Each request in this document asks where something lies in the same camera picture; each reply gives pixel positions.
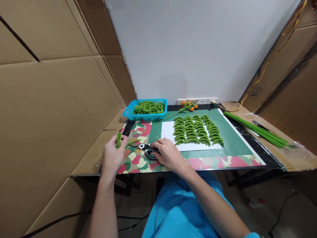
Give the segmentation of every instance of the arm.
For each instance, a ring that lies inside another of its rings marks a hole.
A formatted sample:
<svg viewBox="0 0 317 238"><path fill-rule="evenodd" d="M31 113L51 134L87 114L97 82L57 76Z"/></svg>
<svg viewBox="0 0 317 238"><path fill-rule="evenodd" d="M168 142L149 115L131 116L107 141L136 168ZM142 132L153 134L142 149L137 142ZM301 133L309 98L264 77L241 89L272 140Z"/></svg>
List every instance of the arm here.
<svg viewBox="0 0 317 238"><path fill-rule="evenodd" d="M152 153L159 162L178 174L189 185L210 223L221 237L242 238L250 233L238 214L196 173L171 140L159 139L152 145L161 153Z"/></svg>
<svg viewBox="0 0 317 238"><path fill-rule="evenodd" d="M127 144L127 137L121 138L123 140L119 149L116 148L117 136L112 137L103 149L102 173L87 233L88 238L118 237L114 185Z"/></svg>

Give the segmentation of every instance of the camouflage mat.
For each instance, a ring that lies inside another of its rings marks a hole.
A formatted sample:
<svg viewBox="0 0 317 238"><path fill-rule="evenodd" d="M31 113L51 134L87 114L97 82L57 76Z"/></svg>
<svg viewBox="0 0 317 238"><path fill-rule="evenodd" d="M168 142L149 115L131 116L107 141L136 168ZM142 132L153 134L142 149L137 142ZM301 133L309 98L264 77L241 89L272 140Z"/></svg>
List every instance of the camouflage mat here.
<svg viewBox="0 0 317 238"><path fill-rule="evenodd" d="M152 128L152 121L136 121L128 138L128 142L141 139L137 144L147 144ZM239 168L261 166L255 155L215 156L186 159L195 170ZM167 168L157 160L148 158L145 152L137 147L128 146L118 174L164 172Z"/></svg>

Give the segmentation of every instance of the white wall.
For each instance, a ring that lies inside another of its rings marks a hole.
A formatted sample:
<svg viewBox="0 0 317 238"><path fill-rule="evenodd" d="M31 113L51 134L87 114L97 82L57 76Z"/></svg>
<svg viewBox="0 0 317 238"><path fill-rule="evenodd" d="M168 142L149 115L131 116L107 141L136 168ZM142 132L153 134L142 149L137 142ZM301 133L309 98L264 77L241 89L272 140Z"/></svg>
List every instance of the white wall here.
<svg viewBox="0 0 317 238"><path fill-rule="evenodd" d="M139 99L237 101L300 0L105 0Z"/></svg>

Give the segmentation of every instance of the green cutting mat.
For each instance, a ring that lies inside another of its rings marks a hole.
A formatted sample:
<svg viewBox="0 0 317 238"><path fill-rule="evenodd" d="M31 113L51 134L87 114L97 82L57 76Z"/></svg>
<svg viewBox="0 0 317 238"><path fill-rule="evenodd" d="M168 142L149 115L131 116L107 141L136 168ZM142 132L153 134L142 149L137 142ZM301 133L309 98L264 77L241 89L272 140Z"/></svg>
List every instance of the green cutting mat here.
<svg viewBox="0 0 317 238"><path fill-rule="evenodd" d="M175 111L167 112L165 118L174 114ZM213 149L213 150L196 150L196 151L182 151L181 154L184 158L203 158L203 157L216 157L216 156L238 156L238 155L252 155L253 152L247 147L247 145L242 141L236 131L229 125L229 123L224 119L222 114L217 109L209 110L194 110L193 112L185 111L178 113L175 116L172 116L165 120L174 121L178 116L186 117L194 115L202 116L206 114L210 120L218 127L220 137L223 139L225 146L222 149ZM149 137L148 143L157 141L161 138L162 123L159 123L159 120L153 121L152 129Z"/></svg>

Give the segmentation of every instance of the wire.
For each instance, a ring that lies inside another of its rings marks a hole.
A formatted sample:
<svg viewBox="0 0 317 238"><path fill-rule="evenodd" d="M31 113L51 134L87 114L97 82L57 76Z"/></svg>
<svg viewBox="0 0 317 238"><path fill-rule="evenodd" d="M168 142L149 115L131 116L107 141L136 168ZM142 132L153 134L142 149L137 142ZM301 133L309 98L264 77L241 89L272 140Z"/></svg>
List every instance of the wire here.
<svg viewBox="0 0 317 238"><path fill-rule="evenodd" d="M31 232L31 233L28 233L28 234L22 236L21 238L30 238L30 237L32 237L32 236L34 236L34 235L36 235L36 234L38 234L38 233L44 231L45 229L51 227L52 225L55 225L56 223L59 223L60 221L63 221L63 220L66 220L66 219L68 219L68 218L72 218L72 217L75 217L75 216L78 216L78 215L82 215L82 214L91 214L91 211L89 211L89 212L80 212L80 213L75 213L75 214L71 214L71 215L67 215L67 216L61 217L61 218L59 218L59 219L57 219L57 220L55 220L55 221L53 221L53 222L51 222L51 223L49 223L49 224L47 224L47 225L41 227L41 228L39 228L39 229L37 229L37 230L35 230L35 231ZM130 229L130 228L134 228L134 227L136 227L141 221L143 221L145 218L147 218L148 216L149 216L149 214L146 214L146 215L145 215L144 217L142 217L142 218L117 216L118 219L119 219L119 218L124 218L124 219L137 219L137 220L140 220L138 223L136 223L136 224L134 224L134 225L132 225L132 226L130 226L130 227L127 227L127 228L118 230L118 231L123 231L123 230L127 230L127 229Z"/></svg>
<svg viewBox="0 0 317 238"><path fill-rule="evenodd" d="M296 195L296 194L298 194L298 193L299 193L299 191L298 191L298 192L295 192L295 193L293 193L293 194L291 194L291 195L289 195L289 196L286 197L286 199L284 200L284 203L283 203L283 205L282 205L282 208L281 208L281 210L280 210L280 212L279 212L279 214L278 214L277 221L276 221L276 223L272 226L271 230L268 232L268 235L269 235L271 238L274 238L272 232L273 232L274 227L276 227L276 225L280 222L281 214L282 214L282 211L283 211L283 209L284 209L284 207L285 207L285 205L286 205L286 202L287 202L291 197L293 197L294 195Z"/></svg>
<svg viewBox="0 0 317 238"><path fill-rule="evenodd" d="M272 56L272 58L265 64L265 66L264 66L264 68L263 68L263 71L262 71L262 73L261 73L261 75L260 75L258 81L256 81L254 84L252 84L252 86L245 92L246 96L244 97L244 99L241 100L241 105L240 105L239 107L237 107L236 109L233 109L233 110L227 110L227 109L225 109L224 107L218 105L219 107L221 107L222 109L224 109L224 110L226 110L226 111L228 111L228 112L238 111L238 110L242 107L244 100L245 100L245 99L247 98L247 96L249 95L249 92L250 92L250 91L254 88L254 86L255 86L258 82L260 82L260 80L262 79L266 67L271 63L272 59L274 59L275 56L276 56L276 55L287 45L287 43L289 42L291 36L293 35L293 33L294 33L294 31L295 31L295 28L296 28L297 24L298 24L299 17L300 17L300 15L301 15L301 13L303 12L303 9L304 9L304 7L306 6L306 4L307 4L307 0L303 0L303 1L299 4L299 6L297 7L296 11L294 12L294 14L292 15L292 17L291 17L290 20L288 21L288 23L287 23L285 29L283 30L283 32L282 32L282 34L281 34L282 36L286 36L287 34L290 33L289 37L287 38L285 44L284 44L284 45ZM286 31L286 30L288 29L288 27L289 27L291 21L294 19L294 17L295 17L296 15L297 15L296 21L293 23L292 27L291 27L288 31Z"/></svg>

